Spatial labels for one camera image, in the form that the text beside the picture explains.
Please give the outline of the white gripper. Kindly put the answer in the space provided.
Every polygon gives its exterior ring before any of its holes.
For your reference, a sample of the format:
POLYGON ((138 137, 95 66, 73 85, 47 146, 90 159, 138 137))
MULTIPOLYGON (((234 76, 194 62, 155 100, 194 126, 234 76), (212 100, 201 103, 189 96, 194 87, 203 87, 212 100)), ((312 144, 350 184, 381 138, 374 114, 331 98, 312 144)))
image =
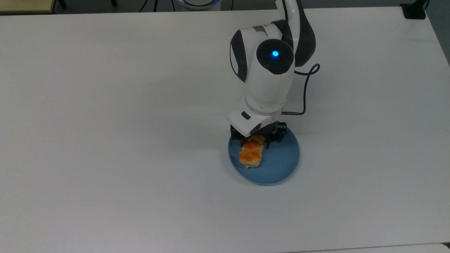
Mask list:
POLYGON ((281 112, 282 107, 273 103, 248 102, 247 99, 241 99, 235 110, 227 116, 232 141, 243 147, 246 144, 246 137, 265 127, 266 149, 273 142, 281 142, 287 133, 286 122, 275 122, 281 112))

